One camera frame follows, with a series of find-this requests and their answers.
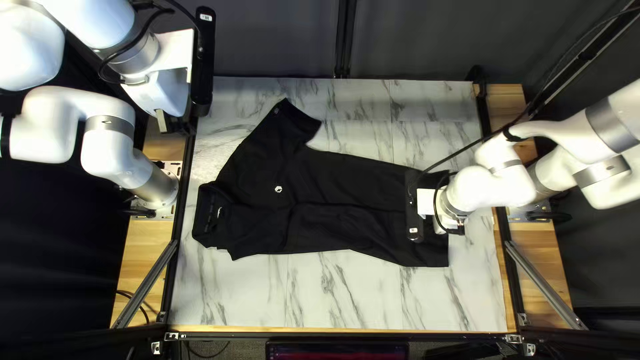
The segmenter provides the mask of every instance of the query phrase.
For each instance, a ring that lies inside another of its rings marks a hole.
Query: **silver metal ring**
[[[613,150],[619,154],[640,143],[640,141],[620,121],[616,112],[605,98],[586,108],[584,114],[593,131]]]
[[[490,168],[489,172],[494,174],[494,173],[502,170],[503,168],[508,168],[508,167],[512,167],[512,166],[515,166],[515,165],[522,165],[522,161],[520,161],[520,159],[505,161],[505,162],[501,163],[500,165],[498,165],[496,167]]]
[[[631,168],[624,157],[617,155],[576,172],[573,178],[580,188],[585,188],[629,169]]]
[[[467,215],[471,214],[471,211],[462,211],[451,205],[449,199],[447,198],[447,190],[444,190],[442,192],[442,195],[440,196],[440,202],[442,203],[442,209],[444,210],[445,214],[449,215],[451,218],[466,217]]]
[[[537,164],[538,162],[527,168],[527,173],[529,173],[529,177],[533,181],[533,185],[536,187],[536,198],[532,202],[530,202],[530,204],[537,204],[547,197],[551,197],[557,193],[560,193],[559,191],[547,188],[543,183],[540,182],[540,179],[538,179],[538,175],[536,173]]]
[[[86,119],[85,133],[89,130],[112,130],[127,135],[133,140],[136,128],[128,121],[119,117],[97,115]]]
[[[62,30],[62,32],[65,32],[67,29],[62,26],[62,24],[60,24],[60,21],[56,20],[55,17],[53,17],[53,15],[51,15],[47,9],[44,8],[44,6],[34,2],[34,1],[30,1],[30,0],[0,0],[0,3],[10,3],[10,4],[16,4],[16,5],[22,5],[25,6],[27,8],[33,9],[39,13],[41,13],[42,15],[45,15],[46,17],[50,18],[51,21],[53,21],[56,25],[58,25],[58,27]]]

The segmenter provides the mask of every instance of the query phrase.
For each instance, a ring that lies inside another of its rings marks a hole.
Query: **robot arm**
[[[30,91],[20,115],[0,117],[0,157],[41,163],[68,161],[79,121],[85,122],[81,163],[89,174],[129,190],[150,209],[174,200],[177,179],[133,149],[133,108],[106,95],[58,86]]]
[[[136,40],[108,65],[119,73],[122,88],[148,114],[183,116],[191,91],[209,93],[191,97],[194,112],[206,115],[213,66],[213,50],[206,47],[214,45],[215,13],[204,7],[198,11],[200,20],[196,21],[207,23],[199,26],[206,31],[198,37],[193,29],[163,34],[146,30],[138,37],[142,27],[127,0],[0,0],[0,45],[12,49],[11,56],[0,59],[0,88],[23,90],[53,78],[60,69],[67,29],[102,59]],[[192,87],[197,88],[190,89],[192,67],[197,75],[211,80],[196,81]]]
[[[530,121],[508,132],[509,138],[502,133],[480,146],[478,165],[462,169],[438,192],[444,227],[463,224],[479,208],[535,204],[576,185],[597,209],[640,199],[640,80],[564,121]],[[532,136],[558,146],[525,169],[511,140]],[[433,207],[425,206],[433,192],[418,192],[417,201],[418,209],[427,209],[422,216],[433,215]]]

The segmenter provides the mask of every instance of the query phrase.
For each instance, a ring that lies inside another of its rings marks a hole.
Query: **white marble tile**
[[[350,250],[290,255],[287,326],[402,329],[399,268]]]
[[[401,268],[403,327],[506,331],[493,226],[472,215],[466,236],[449,236],[449,268]]]
[[[393,162],[387,80],[299,79],[295,99],[323,121],[310,147]]]
[[[424,168],[479,137],[477,122],[392,122],[388,84],[214,80],[211,113],[198,126],[171,323],[505,330],[493,232],[482,221],[471,223],[466,238],[451,236],[446,269],[403,268],[348,250],[231,261],[224,250],[205,249],[191,237],[198,186],[216,178],[242,139],[284,97],[323,121],[309,143],[319,150]],[[448,167],[471,164],[471,154]]]
[[[392,119],[398,121],[476,122],[476,97],[468,81],[392,80]]]
[[[425,169],[481,136],[479,122],[395,122],[392,127],[394,162]],[[468,150],[436,167],[460,170],[474,164],[474,150]]]
[[[388,80],[299,79],[295,105],[320,120],[391,119]]]

